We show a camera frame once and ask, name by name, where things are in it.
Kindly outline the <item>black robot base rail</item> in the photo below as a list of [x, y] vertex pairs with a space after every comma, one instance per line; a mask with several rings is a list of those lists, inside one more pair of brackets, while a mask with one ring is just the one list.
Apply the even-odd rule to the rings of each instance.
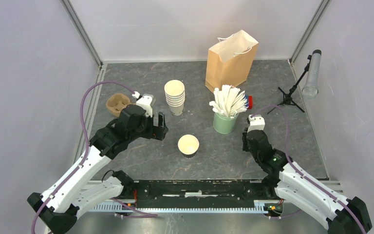
[[279, 201], [260, 180], [139, 180], [124, 187], [119, 200], [137, 208], [251, 208], [254, 201]]

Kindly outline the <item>green straw holder cup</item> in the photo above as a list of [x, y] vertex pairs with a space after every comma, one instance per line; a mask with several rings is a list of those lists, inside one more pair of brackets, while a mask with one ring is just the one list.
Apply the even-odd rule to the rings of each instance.
[[239, 115], [236, 114], [233, 117], [225, 117], [223, 115], [215, 113], [213, 120], [214, 130], [220, 134], [231, 133], [235, 127], [238, 116]]

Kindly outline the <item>stack of white paper cups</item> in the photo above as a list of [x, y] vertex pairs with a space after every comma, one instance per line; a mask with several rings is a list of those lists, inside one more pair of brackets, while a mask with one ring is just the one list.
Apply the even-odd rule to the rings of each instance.
[[170, 80], [164, 86], [166, 102], [175, 116], [182, 114], [185, 102], [185, 86], [179, 80]]

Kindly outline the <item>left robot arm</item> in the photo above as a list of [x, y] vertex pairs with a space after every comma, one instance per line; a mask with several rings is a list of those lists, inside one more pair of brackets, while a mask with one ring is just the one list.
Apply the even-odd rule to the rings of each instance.
[[138, 105], [128, 105], [118, 118], [96, 131], [84, 154], [50, 188], [32, 193], [27, 202], [36, 212], [31, 225], [35, 233], [38, 219], [54, 234], [65, 234], [88, 210], [107, 199], [129, 198], [134, 191], [133, 180], [123, 171], [114, 172], [107, 180], [82, 192], [82, 188], [104, 166], [138, 138], [163, 140], [168, 127], [165, 114], [159, 112], [158, 125], [154, 116]]

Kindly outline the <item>red and blue small box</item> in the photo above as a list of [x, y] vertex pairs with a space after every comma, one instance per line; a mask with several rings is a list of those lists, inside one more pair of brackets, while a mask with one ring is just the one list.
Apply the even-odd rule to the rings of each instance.
[[250, 95], [246, 95], [246, 96], [245, 96], [245, 99], [246, 99], [245, 107], [246, 107], [248, 110], [251, 110], [252, 107], [253, 107], [253, 98], [252, 98], [252, 96], [250, 96]]

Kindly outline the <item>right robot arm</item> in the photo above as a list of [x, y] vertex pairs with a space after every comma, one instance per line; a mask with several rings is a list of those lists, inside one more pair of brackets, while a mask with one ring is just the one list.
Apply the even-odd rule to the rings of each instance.
[[329, 234], [367, 234], [373, 227], [367, 206], [325, 186], [304, 171], [285, 152], [272, 147], [262, 130], [243, 132], [243, 150], [267, 174], [262, 180], [262, 194], [279, 197], [310, 215]]

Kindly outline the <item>brown paper takeout bag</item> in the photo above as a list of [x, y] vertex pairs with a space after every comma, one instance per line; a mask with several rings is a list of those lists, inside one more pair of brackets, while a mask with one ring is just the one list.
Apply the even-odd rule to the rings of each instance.
[[237, 87], [248, 78], [259, 42], [240, 30], [208, 50], [205, 86], [211, 92], [223, 85]]

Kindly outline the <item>bundle of wrapped paper straws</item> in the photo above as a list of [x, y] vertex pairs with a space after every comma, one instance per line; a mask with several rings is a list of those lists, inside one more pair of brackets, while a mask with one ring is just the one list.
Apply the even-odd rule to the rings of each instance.
[[248, 110], [245, 107], [245, 90], [233, 85], [222, 85], [221, 88], [214, 89], [213, 95], [214, 100], [209, 102], [209, 106], [212, 107], [214, 113], [233, 117]]

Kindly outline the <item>single white paper cup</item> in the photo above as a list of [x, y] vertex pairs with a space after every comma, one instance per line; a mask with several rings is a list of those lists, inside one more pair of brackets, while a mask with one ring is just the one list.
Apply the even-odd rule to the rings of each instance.
[[198, 139], [193, 135], [183, 135], [177, 143], [179, 151], [186, 158], [192, 158], [200, 146]]

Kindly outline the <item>stack of pulp cup carriers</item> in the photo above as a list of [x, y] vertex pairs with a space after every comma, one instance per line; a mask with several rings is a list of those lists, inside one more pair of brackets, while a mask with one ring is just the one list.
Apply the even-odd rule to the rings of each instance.
[[119, 117], [121, 111], [131, 104], [129, 97], [122, 93], [116, 93], [108, 98], [106, 108], [115, 117]]

